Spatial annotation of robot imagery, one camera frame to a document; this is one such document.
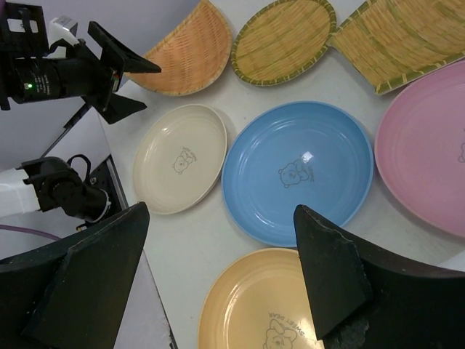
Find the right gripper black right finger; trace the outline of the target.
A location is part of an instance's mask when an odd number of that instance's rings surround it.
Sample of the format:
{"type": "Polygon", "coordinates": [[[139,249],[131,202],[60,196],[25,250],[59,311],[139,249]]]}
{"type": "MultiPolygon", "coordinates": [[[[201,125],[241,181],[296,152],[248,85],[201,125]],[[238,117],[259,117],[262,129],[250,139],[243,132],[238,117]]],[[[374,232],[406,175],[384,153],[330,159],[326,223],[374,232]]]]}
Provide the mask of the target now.
{"type": "Polygon", "coordinates": [[[464,273],[390,252],[299,205],[297,249],[326,348],[462,348],[464,273]]]}

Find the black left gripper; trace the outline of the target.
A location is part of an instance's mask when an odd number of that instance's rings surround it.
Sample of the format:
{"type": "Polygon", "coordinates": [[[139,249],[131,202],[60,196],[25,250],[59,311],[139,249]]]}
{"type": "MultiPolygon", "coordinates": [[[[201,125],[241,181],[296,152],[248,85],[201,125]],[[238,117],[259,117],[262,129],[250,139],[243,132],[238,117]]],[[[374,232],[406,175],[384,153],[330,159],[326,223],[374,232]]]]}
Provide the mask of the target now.
{"type": "Polygon", "coordinates": [[[114,94],[120,73],[160,73],[161,67],[139,56],[91,21],[88,34],[101,47],[97,57],[79,39],[49,44],[40,6],[5,2],[1,6],[1,109],[18,104],[81,97],[107,111],[115,124],[143,111],[146,104],[114,94]]]}

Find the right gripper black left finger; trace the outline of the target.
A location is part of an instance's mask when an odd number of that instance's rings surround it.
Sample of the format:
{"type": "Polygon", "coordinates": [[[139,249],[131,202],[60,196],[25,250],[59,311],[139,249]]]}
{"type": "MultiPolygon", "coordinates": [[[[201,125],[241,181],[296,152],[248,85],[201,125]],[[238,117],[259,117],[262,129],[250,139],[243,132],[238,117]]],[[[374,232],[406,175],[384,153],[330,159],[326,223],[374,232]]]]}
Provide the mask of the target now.
{"type": "Polygon", "coordinates": [[[149,221],[139,202],[1,260],[1,347],[113,348],[149,221]]]}

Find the orange triangular bamboo basket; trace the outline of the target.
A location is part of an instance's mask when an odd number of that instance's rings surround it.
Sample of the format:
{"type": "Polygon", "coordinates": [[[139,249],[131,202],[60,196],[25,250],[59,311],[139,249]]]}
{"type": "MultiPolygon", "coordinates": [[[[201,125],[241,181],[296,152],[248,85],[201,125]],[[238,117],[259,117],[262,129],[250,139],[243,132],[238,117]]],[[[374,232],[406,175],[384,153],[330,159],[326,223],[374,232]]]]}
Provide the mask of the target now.
{"type": "Polygon", "coordinates": [[[139,86],[169,96],[191,95],[213,84],[225,69],[233,38],[225,16],[210,2],[195,9],[145,54],[160,73],[129,73],[139,86]]]}

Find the orange-yellow plastic plate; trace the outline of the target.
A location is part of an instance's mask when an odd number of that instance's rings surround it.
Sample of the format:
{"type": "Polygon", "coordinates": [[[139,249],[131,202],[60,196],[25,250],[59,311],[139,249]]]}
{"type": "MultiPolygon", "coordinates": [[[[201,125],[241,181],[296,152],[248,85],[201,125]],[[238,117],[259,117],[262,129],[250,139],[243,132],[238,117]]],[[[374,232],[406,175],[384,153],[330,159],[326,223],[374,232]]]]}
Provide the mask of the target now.
{"type": "Polygon", "coordinates": [[[310,312],[299,254],[260,249],[236,260],[210,289],[198,347],[323,348],[310,312]]]}

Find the pink plastic plate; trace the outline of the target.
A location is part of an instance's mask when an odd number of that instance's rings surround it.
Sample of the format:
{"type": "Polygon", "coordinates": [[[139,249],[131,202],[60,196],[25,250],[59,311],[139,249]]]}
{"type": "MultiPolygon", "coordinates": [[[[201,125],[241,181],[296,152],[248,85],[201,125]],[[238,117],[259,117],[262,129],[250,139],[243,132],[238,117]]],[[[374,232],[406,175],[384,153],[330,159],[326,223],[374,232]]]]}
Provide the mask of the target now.
{"type": "Polygon", "coordinates": [[[375,158],[385,185],[409,212],[464,235],[464,62],[396,96],[380,122],[375,158]]]}

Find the blue plastic plate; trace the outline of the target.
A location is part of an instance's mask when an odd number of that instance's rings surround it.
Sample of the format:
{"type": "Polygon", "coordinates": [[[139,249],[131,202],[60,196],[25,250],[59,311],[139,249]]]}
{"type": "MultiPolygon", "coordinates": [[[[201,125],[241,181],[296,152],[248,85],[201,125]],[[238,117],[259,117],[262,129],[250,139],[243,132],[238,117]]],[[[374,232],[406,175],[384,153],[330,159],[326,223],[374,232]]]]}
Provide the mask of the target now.
{"type": "Polygon", "coordinates": [[[327,103],[292,102],[264,112],[236,137],[222,195],[247,235],[294,247],[298,205],[346,225],[363,205],[373,172],[371,143],[355,117],[327,103]]]}

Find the round green-rimmed bamboo tray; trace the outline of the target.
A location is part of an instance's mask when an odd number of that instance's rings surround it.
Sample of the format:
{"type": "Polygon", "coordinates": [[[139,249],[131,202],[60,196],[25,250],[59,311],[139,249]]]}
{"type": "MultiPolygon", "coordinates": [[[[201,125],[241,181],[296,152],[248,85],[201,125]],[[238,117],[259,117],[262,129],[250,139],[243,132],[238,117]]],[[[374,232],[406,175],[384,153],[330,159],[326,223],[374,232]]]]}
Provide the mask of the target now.
{"type": "Polygon", "coordinates": [[[336,28],[329,1],[274,1],[239,31],[231,51],[232,69],[255,86],[290,81],[326,53],[336,28]]]}

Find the yellow fan-shaped bamboo basket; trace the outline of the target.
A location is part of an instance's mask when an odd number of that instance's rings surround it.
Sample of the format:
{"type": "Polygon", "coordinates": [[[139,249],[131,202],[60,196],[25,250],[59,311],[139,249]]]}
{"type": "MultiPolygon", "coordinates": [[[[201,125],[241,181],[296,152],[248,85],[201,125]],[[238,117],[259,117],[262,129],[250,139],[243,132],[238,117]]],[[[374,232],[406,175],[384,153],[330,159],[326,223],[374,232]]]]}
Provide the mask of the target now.
{"type": "Polygon", "coordinates": [[[464,58],[464,1],[365,1],[328,43],[384,95],[464,58]]]}

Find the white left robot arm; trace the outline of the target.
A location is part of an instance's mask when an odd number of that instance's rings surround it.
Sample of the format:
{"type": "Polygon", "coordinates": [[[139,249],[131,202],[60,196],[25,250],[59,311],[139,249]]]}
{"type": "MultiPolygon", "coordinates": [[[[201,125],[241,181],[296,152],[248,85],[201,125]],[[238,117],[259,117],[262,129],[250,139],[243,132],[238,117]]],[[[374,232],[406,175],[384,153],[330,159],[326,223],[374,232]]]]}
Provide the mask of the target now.
{"type": "MultiPolygon", "coordinates": [[[[139,56],[91,21],[89,35],[101,47],[93,53],[59,17],[59,34],[50,43],[42,7],[6,1],[1,6],[1,109],[9,102],[37,103],[80,97],[108,124],[146,109],[146,104],[117,95],[125,73],[160,73],[161,67],[139,56]]],[[[1,216],[61,208],[86,222],[102,220],[110,210],[109,193],[80,178],[72,161],[41,157],[1,173],[1,216]]]]}

